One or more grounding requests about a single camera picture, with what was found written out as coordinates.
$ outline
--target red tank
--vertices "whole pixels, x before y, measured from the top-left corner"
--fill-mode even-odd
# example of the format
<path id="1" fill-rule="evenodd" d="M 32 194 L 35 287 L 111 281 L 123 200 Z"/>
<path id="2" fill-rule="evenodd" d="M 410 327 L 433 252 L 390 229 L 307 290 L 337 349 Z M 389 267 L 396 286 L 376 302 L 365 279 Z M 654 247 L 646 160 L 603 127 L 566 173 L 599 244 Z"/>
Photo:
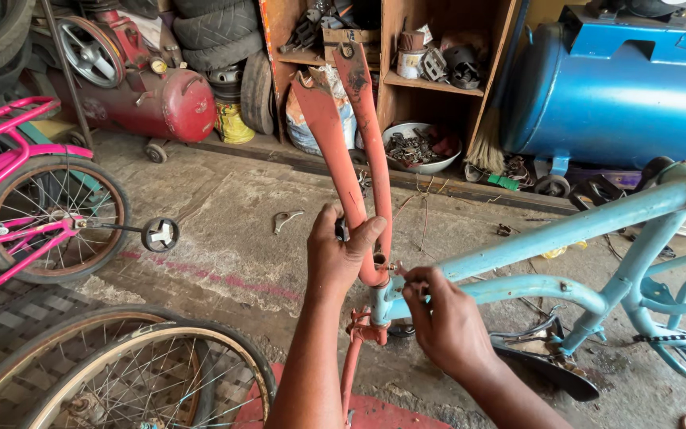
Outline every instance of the red tank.
<path id="1" fill-rule="evenodd" d="M 75 118 L 62 71 L 47 73 L 62 109 Z M 115 89 L 105 89 L 76 76 L 76 90 L 90 127 L 185 143 L 202 141 L 214 128 L 214 96 L 205 78 L 186 69 L 127 70 Z"/>

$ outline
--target orange bicycle fork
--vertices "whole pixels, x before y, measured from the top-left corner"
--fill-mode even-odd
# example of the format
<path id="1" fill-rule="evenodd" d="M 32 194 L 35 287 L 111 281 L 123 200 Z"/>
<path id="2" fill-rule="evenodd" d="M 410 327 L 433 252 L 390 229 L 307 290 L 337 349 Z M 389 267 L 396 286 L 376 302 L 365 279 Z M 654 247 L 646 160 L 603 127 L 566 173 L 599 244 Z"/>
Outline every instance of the orange bicycle fork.
<path id="1" fill-rule="evenodd" d="M 364 142 L 364 151 L 367 153 L 367 161 L 370 164 L 375 213 L 388 222 L 385 230 L 375 242 L 374 251 L 364 255 L 359 279 L 371 288 L 385 288 L 390 279 L 388 260 L 393 227 L 388 165 L 380 126 L 377 123 L 372 79 L 367 60 L 364 58 L 364 50 L 361 44 L 356 42 L 351 42 L 348 46 L 350 46 L 349 51 L 353 53 L 349 56 L 344 54 L 343 44 L 338 45 L 334 53 L 335 65 L 353 108 L 357 127 Z M 354 171 L 354 164 L 348 156 L 343 126 L 330 85 L 326 79 L 322 78 L 321 73 L 316 71 L 311 73 L 314 79 L 308 85 L 304 82 L 303 75 L 298 72 L 292 82 L 293 91 L 298 98 L 306 124 L 330 170 L 332 181 L 338 191 L 338 198 L 345 212 L 346 224 L 348 228 L 354 229 L 367 220 L 364 198 Z M 351 426 L 348 403 L 351 399 L 351 386 L 354 382 L 361 344 L 365 340 L 376 340 L 378 344 L 386 344 L 388 325 L 372 325 L 369 316 L 368 307 L 359 312 L 353 310 L 351 324 L 348 326 L 351 343 L 348 346 L 341 377 L 341 401 L 346 427 Z"/>

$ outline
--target blue tank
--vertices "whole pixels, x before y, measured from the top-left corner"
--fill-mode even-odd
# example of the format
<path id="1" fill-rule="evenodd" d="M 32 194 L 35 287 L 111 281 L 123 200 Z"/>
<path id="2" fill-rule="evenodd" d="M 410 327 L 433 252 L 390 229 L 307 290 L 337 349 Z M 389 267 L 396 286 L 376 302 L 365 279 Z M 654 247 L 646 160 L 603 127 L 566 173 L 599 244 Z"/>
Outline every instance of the blue tank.
<path id="1" fill-rule="evenodd" d="M 502 105 L 506 151 L 565 168 L 686 160 L 686 25 L 598 20 L 566 6 L 560 22 L 528 36 Z"/>

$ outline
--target pressure gauge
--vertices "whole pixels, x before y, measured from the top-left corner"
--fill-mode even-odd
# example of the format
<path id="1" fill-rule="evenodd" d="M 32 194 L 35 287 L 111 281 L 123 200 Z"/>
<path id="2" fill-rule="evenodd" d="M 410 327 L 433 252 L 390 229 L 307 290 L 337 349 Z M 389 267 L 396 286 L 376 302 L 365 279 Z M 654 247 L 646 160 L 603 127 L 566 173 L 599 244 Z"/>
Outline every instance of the pressure gauge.
<path id="1" fill-rule="evenodd" d="M 161 75 L 166 72 L 168 66 L 166 65 L 166 62 L 163 61 L 163 58 L 158 58 L 157 56 L 154 56 L 150 58 L 150 69 L 152 69 L 153 72 Z"/>

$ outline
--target light blue bicycle frame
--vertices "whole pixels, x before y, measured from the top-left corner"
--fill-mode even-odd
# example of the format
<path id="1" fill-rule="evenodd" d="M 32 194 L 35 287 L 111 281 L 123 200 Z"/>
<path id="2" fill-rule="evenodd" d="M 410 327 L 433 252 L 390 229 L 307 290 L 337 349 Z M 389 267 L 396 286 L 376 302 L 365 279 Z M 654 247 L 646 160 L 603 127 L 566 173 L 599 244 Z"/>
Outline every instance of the light blue bicycle frame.
<path id="1" fill-rule="evenodd" d="M 585 312 L 577 319 L 573 331 L 562 338 L 560 351 L 566 356 L 590 335 L 604 340 L 601 323 L 619 303 L 643 336 L 683 334 L 677 326 L 681 316 L 686 315 L 686 283 L 673 298 L 666 285 L 650 277 L 686 265 L 686 256 L 651 265 L 686 220 L 686 163 L 677 162 L 667 167 L 655 178 L 655 183 L 657 186 L 632 196 L 446 259 L 438 266 L 446 278 L 459 282 L 580 240 L 646 222 L 614 276 L 599 292 L 568 278 L 545 275 L 493 278 L 463 285 L 461 289 L 479 304 L 527 296 L 576 303 Z M 386 288 L 371 289 L 371 323 L 382 326 L 392 319 L 410 317 L 409 308 L 397 292 L 403 285 L 404 279 L 399 276 L 391 278 Z M 672 317 L 662 326 L 653 321 L 648 310 Z M 664 341 L 663 344 L 684 350 L 684 354 L 680 352 L 679 355 L 686 361 L 686 340 Z M 650 343 L 666 363 L 686 376 L 686 367 L 663 344 Z"/>

